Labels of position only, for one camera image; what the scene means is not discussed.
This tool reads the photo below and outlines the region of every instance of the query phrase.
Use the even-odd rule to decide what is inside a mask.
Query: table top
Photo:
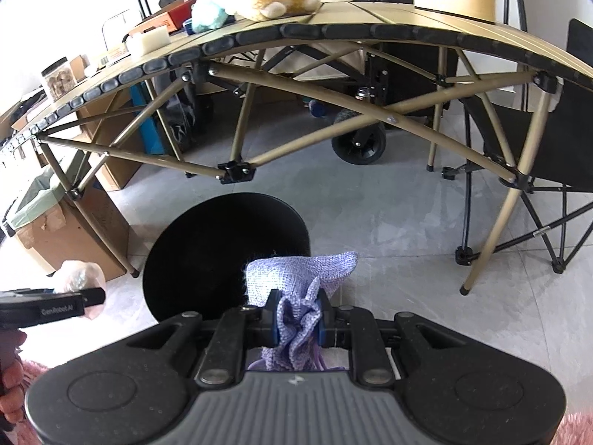
[[[267,22],[239,20],[199,35],[176,35],[170,44],[140,60],[122,59],[48,106],[2,152],[13,151],[32,135],[92,100],[195,60],[325,40],[456,47],[523,63],[593,90],[592,67],[565,50],[511,26],[421,10],[402,3],[331,1],[324,3],[314,15]]]

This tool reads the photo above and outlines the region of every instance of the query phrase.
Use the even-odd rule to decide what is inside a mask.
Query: gray ribbed surface
[[[154,445],[434,445],[395,398],[353,385],[345,371],[248,372],[235,388],[200,395]]]

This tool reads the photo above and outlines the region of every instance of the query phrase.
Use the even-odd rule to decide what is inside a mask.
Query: black lid
[[[65,64],[67,61],[68,59],[66,57],[62,57],[57,62],[54,62],[49,67],[47,67],[45,70],[42,70],[41,76],[45,77],[48,73],[52,73],[55,69],[57,69],[60,65]]]

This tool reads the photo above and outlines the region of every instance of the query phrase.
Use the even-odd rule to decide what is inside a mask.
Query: blue plush toy
[[[235,0],[197,0],[192,7],[192,30],[201,33],[224,25],[236,13]]]

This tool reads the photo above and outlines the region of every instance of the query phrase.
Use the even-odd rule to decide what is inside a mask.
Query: black trash can
[[[183,213],[156,240],[144,268],[144,298],[158,321],[184,311],[218,319],[247,303],[247,263],[310,254],[304,221],[282,200],[257,193],[214,197]]]

